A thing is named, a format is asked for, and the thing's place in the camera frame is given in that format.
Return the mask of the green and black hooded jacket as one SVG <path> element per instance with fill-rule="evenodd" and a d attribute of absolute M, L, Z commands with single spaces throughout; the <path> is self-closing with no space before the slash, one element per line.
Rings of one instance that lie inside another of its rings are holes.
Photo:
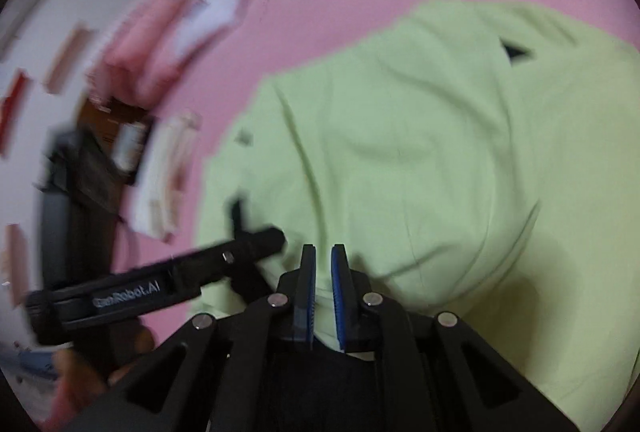
<path fill-rule="evenodd" d="M 330 250 L 421 313 L 461 316 L 583 431 L 639 373 L 639 53 L 554 10 L 428 0 L 258 85 L 203 172 L 197 244 L 284 231 L 276 280 Z"/>

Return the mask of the folded white blanket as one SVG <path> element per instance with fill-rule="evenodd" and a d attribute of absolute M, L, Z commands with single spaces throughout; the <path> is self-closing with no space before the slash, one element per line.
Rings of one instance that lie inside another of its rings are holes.
<path fill-rule="evenodd" d="M 200 116 L 186 110 L 152 129 L 129 203 L 128 221 L 136 233 L 164 241 L 178 230 L 182 183 L 200 125 Z"/>

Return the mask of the folded pink quilt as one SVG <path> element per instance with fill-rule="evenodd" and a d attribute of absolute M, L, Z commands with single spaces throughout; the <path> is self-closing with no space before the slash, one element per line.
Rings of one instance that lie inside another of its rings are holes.
<path fill-rule="evenodd" d="M 102 36 L 86 71 L 88 97 L 153 109 L 177 80 L 180 65 L 169 47 L 191 0 L 133 0 Z"/>

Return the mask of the white square pillow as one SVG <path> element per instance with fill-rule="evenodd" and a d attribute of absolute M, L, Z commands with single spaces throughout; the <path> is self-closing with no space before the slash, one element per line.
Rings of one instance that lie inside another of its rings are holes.
<path fill-rule="evenodd" d="M 183 64 L 243 18 L 249 0 L 194 0 L 178 22 L 172 52 Z"/>

